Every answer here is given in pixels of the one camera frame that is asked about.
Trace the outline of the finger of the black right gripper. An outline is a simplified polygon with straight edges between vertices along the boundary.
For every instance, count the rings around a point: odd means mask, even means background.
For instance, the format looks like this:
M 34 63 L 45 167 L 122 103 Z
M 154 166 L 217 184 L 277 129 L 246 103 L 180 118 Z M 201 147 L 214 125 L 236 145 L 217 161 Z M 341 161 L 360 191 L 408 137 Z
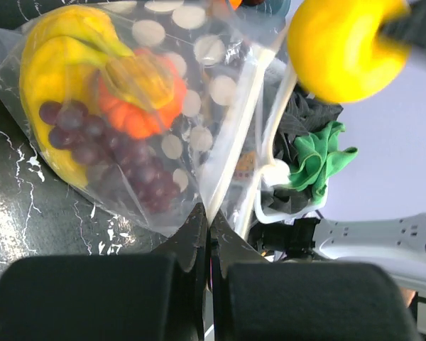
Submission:
M 379 33 L 426 53 L 426 0 L 411 3 L 409 14 L 386 21 L 379 28 Z

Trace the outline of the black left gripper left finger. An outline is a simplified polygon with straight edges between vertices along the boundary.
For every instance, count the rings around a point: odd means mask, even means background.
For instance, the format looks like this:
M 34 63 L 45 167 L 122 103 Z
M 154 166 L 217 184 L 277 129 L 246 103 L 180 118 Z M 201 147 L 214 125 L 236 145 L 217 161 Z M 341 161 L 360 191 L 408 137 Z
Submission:
M 203 340 L 207 217 L 153 251 L 32 256 L 0 278 L 0 340 Z

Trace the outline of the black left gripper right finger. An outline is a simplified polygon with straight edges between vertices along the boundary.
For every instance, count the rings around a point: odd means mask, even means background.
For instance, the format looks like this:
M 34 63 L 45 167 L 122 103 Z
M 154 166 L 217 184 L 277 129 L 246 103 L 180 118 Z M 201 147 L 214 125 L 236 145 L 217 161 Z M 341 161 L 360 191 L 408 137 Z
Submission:
M 399 287 L 372 264 L 271 263 L 218 214 L 209 229 L 216 340 L 419 340 Z

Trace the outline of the yellow fake lemon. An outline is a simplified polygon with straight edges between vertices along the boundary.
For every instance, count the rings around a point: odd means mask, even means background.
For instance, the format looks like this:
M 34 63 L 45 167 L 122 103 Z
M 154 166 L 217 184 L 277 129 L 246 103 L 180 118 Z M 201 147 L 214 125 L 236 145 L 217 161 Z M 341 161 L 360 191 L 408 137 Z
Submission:
M 288 30 L 298 82 L 329 103 L 357 102 L 388 86 L 410 48 L 379 36 L 381 25 L 410 12 L 406 1 L 304 1 Z

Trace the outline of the fake orange fruit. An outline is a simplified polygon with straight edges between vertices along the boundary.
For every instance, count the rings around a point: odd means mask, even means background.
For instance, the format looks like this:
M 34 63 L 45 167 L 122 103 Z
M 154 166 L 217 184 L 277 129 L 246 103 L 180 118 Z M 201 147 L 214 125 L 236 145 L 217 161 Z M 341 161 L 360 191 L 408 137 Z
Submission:
M 233 10 L 237 10 L 241 5 L 242 0 L 229 0 L 229 3 L 231 7 L 233 8 Z

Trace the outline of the clear zip top bag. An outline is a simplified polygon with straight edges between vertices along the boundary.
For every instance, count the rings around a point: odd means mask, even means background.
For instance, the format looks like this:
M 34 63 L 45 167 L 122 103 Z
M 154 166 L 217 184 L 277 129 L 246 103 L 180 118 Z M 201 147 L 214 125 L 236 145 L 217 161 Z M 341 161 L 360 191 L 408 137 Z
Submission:
M 244 231 L 280 115 L 289 1 L 68 1 L 0 24 L 0 100 L 53 171 L 166 236 L 197 203 Z

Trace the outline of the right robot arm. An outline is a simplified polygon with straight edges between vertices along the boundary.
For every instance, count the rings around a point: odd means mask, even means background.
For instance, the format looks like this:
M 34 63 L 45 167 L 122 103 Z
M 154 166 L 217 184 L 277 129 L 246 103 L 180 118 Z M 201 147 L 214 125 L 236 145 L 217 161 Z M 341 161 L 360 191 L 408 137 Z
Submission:
M 290 97 L 271 144 L 290 166 L 273 209 L 301 210 L 326 198 L 329 178 L 358 153 L 339 147 L 342 105 L 389 85 L 414 48 L 426 52 L 426 1 L 302 2 L 290 22 L 288 52 L 305 92 Z M 265 249 L 288 259 L 376 264 L 426 297 L 426 213 L 370 222 L 264 218 L 259 237 Z

